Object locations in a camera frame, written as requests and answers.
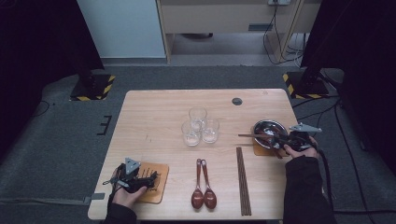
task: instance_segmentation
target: stainless steel bowl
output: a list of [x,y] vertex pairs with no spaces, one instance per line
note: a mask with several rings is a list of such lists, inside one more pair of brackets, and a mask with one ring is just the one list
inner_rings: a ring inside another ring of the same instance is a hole
[[[274,120],[270,120],[270,119],[263,119],[263,120],[260,120],[259,122],[257,122],[253,126],[252,133],[253,134],[266,133],[269,136],[274,136],[274,131],[272,131],[270,129],[273,126],[276,127],[280,131],[280,133],[283,133],[285,135],[288,134],[288,131],[285,129],[285,127],[283,127],[282,124],[280,124],[279,122],[276,122]],[[268,139],[267,141],[269,143],[264,141],[260,137],[255,137],[254,139],[262,147],[265,147],[265,148],[272,148],[272,147],[279,148],[279,144],[275,142],[274,138]]]

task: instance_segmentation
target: chopsticks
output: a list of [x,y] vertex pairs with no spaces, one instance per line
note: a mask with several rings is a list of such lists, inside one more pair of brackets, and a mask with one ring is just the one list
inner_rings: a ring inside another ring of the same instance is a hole
[[241,214],[242,216],[251,216],[250,199],[248,197],[248,182],[245,172],[244,156],[242,155],[242,148],[236,148],[236,158],[238,162],[238,176],[239,176],[239,196],[241,198]]

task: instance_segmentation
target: yellow and black tape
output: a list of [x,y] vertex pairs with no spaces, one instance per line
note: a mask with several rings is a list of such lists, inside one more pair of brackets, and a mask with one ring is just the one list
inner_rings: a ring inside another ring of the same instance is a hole
[[106,85],[104,86],[103,92],[100,95],[89,96],[87,94],[70,96],[71,101],[90,101],[90,100],[104,100],[106,99],[108,93],[110,92],[111,86],[113,85],[114,78],[116,76],[108,76],[108,80],[106,81]]
[[294,91],[293,85],[289,79],[288,74],[283,75],[283,80],[286,83],[286,87],[288,88],[289,95],[292,99],[317,99],[322,97],[328,97],[328,94],[297,94]]

